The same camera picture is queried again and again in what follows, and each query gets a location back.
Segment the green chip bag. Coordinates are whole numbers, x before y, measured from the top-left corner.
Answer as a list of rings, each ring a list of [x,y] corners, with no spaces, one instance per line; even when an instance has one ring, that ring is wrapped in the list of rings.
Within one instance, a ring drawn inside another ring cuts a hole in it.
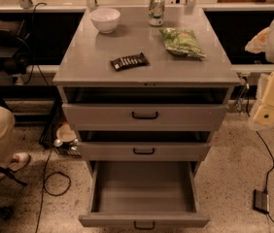
[[[192,30],[181,28],[162,28],[159,30],[165,49],[176,56],[204,58],[206,56],[199,46]]]

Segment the green soda can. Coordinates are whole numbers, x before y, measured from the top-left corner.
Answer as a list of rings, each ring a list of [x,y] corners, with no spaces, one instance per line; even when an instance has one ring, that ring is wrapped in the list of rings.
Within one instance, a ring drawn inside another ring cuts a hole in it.
[[[149,2],[149,25],[161,26],[163,24],[165,0],[150,0]]]

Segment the grey top drawer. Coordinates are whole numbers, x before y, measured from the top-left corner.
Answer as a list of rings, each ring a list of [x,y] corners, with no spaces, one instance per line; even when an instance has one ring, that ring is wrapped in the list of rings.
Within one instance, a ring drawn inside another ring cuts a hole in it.
[[[82,87],[70,95],[63,111],[84,130],[213,131],[227,111],[209,88]]]

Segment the white bowl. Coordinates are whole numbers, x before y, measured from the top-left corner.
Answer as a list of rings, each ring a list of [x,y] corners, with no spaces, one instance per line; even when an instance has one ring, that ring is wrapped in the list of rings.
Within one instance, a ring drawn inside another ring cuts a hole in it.
[[[120,12],[112,8],[100,8],[89,14],[94,27],[101,33],[113,32],[120,22]]]

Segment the grey bottom drawer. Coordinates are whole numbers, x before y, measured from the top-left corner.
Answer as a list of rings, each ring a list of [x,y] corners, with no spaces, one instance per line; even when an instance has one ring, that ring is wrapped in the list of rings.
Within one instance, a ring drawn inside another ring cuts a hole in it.
[[[99,161],[92,172],[92,190],[84,227],[203,227],[194,175],[188,162]]]

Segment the grey middle drawer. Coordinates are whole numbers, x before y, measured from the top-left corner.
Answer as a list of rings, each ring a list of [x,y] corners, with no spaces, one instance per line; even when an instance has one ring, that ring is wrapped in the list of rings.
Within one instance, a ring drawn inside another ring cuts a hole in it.
[[[201,161],[210,148],[208,133],[189,131],[82,131],[86,160]]]

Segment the white shoe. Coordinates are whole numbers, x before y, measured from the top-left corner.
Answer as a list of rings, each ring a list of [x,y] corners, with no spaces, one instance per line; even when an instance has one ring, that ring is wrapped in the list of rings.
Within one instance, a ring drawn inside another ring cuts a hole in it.
[[[22,169],[29,163],[31,156],[27,152],[20,152],[13,155],[12,162],[8,165],[8,168],[13,172]]]

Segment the black equipment on shelf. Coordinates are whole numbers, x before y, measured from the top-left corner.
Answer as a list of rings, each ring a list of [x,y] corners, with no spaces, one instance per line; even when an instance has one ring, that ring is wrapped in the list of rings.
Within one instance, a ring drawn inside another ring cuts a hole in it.
[[[29,36],[26,22],[0,19],[0,70],[8,75],[25,74],[30,54],[23,49]]]

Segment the grey drawer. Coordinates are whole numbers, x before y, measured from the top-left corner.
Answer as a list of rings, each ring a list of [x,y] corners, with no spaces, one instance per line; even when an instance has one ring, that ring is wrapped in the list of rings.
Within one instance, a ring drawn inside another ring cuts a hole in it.
[[[82,87],[70,95],[63,111],[84,130],[213,131],[227,111],[209,88]]]
[[[82,131],[86,160],[201,161],[210,148],[208,133],[189,131]]]
[[[203,227],[194,175],[188,162],[99,161],[92,172],[92,190],[84,227]]]

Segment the grey drawer cabinet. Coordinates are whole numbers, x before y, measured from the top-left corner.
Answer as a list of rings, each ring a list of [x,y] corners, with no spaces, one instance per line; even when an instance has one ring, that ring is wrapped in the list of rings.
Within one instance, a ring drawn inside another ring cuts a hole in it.
[[[227,105],[239,79],[231,70],[223,47],[202,10],[187,12],[182,7],[169,7],[164,24],[192,30],[206,54],[203,59],[169,53],[158,28],[149,25],[146,8],[122,7],[120,13],[120,25],[109,34],[99,33],[89,17],[83,17],[53,79],[63,104],[72,98],[70,91],[76,88],[156,87],[209,88],[219,93]],[[110,63],[111,60],[140,52],[148,59],[147,66],[116,71]],[[71,128],[79,141],[82,131],[141,131]]]

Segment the black power adapter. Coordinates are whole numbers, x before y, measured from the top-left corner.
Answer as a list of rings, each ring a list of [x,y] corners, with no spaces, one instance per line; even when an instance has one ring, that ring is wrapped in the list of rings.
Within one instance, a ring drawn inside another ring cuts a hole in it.
[[[263,214],[269,213],[269,195],[265,191],[254,190],[254,209]]]

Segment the dark chocolate rxbar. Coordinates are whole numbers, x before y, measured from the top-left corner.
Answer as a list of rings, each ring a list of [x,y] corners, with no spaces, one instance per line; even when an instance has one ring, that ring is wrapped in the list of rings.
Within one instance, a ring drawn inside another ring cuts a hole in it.
[[[138,54],[123,56],[115,60],[111,60],[110,63],[116,71],[121,71],[135,67],[147,66],[149,61],[146,56],[140,52]]]

